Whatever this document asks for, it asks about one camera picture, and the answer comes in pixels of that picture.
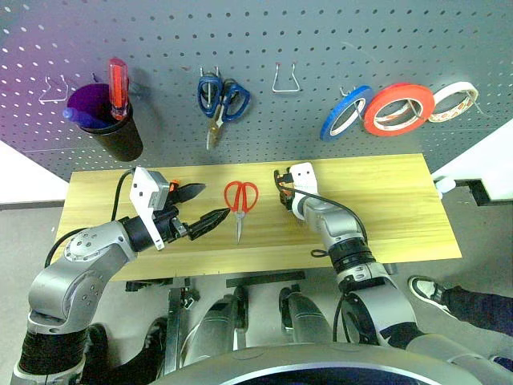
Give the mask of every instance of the red tape roll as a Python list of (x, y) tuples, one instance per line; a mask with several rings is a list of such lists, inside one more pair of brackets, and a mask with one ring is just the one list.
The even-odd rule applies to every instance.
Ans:
[[(404, 99), (418, 103), (420, 111), (417, 111), (417, 113), (420, 117), (413, 116), (404, 123), (390, 126), (381, 124), (380, 119), (376, 119), (384, 107)], [(372, 99), (372, 102), (367, 107), (364, 127), (368, 132), (377, 136), (397, 136), (422, 126), (433, 111), (434, 98), (429, 88), (417, 84), (394, 84), (374, 96), (374, 99)]]

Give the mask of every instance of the blue tape roll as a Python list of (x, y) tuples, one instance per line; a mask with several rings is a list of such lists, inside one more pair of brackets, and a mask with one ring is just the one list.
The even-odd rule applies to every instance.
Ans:
[(324, 124), (321, 128), (320, 137), (322, 140), (329, 142), (331, 140), (338, 139), (347, 128), (358, 118), (358, 113), (355, 111), (346, 121), (341, 124), (338, 123), (338, 119), (345, 112), (348, 107), (351, 107), (357, 102), (358, 110), (360, 115), (363, 117), (367, 106), (374, 97), (374, 92), (369, 86), (361, 86), (356, 90), (350, 92), (342, 101), (335, 106), (335, 108), (329, 113)]

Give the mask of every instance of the red scissors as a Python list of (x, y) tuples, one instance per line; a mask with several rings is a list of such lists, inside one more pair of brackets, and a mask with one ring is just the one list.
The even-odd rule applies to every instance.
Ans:
[[(230, 203), (230, 200), (228, 199), (228, 190), (232, 187), (236, 186), (237, 190), (235, 192), (235, 200), (233, 203)], [(247, 188), (252, 188), (255, 192), (255, 201), (248, 207), (248, 193)], [(242, 205), (240, 205), (240, 195), (242, 195)], [(237, 237), (237, 244), (239, 244), (240, 240), (240, 234), (242, 233), (242, 220), (244, 219), (244, 216), (249, 213), (253, 207), (257, 204), (258, 201), (258, 188), (256, 185), (254, 185), (251, 182), (240, 182), (238, 180), (235, 180), (233, 182), (230, 182), (226, 185), (224, 188), (224, 201), (226, 202), (226, 205), (232, 210), (232, 212), (235, 214), (236, 218), (236, 224), (235, 224), (235, 230), (236, 230), (236, 237)]]

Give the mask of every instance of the wooden tabletop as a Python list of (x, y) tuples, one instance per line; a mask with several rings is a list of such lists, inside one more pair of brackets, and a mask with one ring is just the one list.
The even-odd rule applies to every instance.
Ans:
[[(207, 188), (178, 205), (189, 224), (225, 207), (224, 186), (251, 181), (260, 199), (244, 219), (240, 244), (235, 217), (207, 235), (180, 239), (160, 252), (151, 248), (127, 264), (114, 280), (183, 277), (330, 266), (328, 257), (310, 257), (322, 249), (321, 238), (288, 213), (279, 200), (273, 170), (284, 172), (302, 161), (155, 168), (167, 180), (201, 182)], [(362, 219), (370, 248), (380, 262), (458, 258), (461, 253), (422, 154), (311, 160), (319, 193), (350, 207)], [(79, 227), (110, 220), (115, 187), (123, 170), (73, 172), (57, 237)], [(121, 190), (117, 218), (135, 215), (128, 198), (128, 177)]]

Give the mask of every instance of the gray pegboard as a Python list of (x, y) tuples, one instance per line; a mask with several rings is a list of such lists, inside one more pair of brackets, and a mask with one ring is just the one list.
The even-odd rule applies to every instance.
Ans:
[[(0, 1), (0, 139), (68, 179), (71, 171), (219, 164), (423, 152), (441, 167), (511, 118), (513, 3), (114, 0)], [(41, 105), (45, 75), (76, 89), (107, 77), (107, 60), (125, 59), (144, 142), (135, 162), (116, 162)], [(271, 92), (296, 62), (302, 91)], [(199, 67), (219, 66), (252, 93), (242, 119), (225, 126), (208, 152), (207, 118), (196, 104)], [(470, 81), (491, 117), (473, 107), (443, 124), (394, 137), (355, 124), (341, 139), (318, 139), (339, 87), (396, 82), (437, 91)]]

